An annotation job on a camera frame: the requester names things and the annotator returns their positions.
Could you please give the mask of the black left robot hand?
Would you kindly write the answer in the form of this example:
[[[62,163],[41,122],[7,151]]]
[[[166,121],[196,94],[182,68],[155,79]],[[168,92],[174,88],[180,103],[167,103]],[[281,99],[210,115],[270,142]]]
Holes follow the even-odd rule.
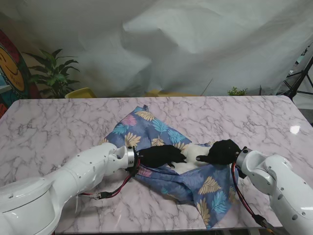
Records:
[[[165,164],[186,163],[186,157],[173,145],[152,146],[138,151],[140,162],[145,167],[158,168]]]

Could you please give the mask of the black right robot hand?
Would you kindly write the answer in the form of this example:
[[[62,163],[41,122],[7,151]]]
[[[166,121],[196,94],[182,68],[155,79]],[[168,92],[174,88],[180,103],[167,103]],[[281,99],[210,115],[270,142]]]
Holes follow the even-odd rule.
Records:
[[[212,145],[207,155],[199,155],[196,160],[211,165],[229,165],[237,159],[240,152],[241,149],[234,141],[221,140]]]

